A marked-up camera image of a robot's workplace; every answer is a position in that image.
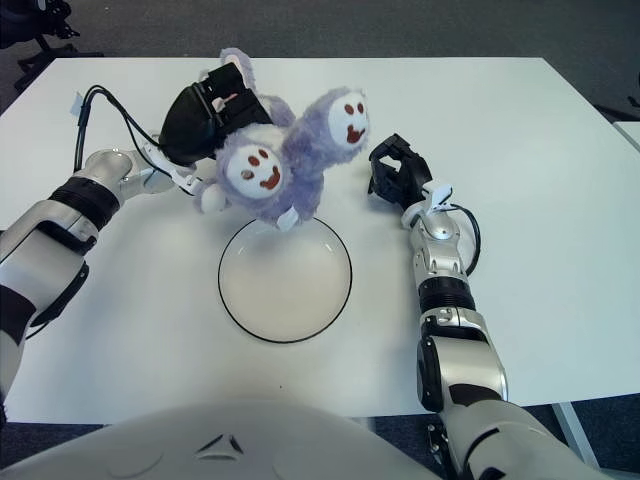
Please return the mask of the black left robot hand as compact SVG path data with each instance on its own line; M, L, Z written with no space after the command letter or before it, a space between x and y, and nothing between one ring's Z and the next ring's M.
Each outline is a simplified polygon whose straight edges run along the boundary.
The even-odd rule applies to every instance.
M214 157L232 133L271 122L238 68L230 63L180 92L166 114L158 144L172 163L188 167Z

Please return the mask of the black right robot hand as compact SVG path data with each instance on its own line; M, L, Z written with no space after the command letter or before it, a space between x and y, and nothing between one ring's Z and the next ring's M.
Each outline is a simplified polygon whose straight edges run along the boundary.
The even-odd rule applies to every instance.
M422 186L433 177L423 157L394 133L369 155L371 178L368 193L399 205L403 210L424 199Z

